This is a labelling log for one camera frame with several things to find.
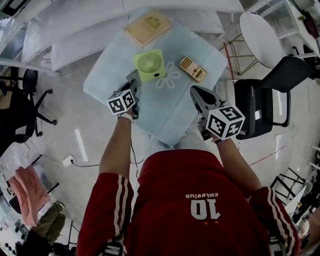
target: gold emblem on book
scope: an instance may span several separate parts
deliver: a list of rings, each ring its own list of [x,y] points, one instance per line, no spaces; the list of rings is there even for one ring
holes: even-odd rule
[[[145,18],[144,21],[148,23],[148,25],[155,30],[161,25],[161,23],[159,22],[159,19],[154,18],[153,16]]]

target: black and white marker cube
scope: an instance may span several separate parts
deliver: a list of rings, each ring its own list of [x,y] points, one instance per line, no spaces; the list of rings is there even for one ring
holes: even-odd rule
[[[130,89],[115,91],[106,101],[113,115],[127,112],[134,104],[135,98]]]
[[[245,116],[236,106],[212,109],[206,122],[206,129],[220,140],[226,140],[240,133]]]

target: pink cloth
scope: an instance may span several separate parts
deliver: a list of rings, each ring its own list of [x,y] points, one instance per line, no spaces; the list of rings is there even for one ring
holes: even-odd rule
[[[26,169],[19,167],[9,182],[17,196],[23,222],[26,225],[36,226],[38,211],[50,201],[50,196],[35,169],[32,165]]]

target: fan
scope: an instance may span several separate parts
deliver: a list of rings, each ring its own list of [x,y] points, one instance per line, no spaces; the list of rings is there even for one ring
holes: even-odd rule
[[[166,74],[164,57],[160,49],[153,49],[133,57],[141,81],[163,77]]]

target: fan grille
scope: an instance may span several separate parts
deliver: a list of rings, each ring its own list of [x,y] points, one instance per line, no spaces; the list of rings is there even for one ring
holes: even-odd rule
[[[154,52],[143,54],[137,61],[139,71],[151,74],[156,72],[162,65],[162,58]]]

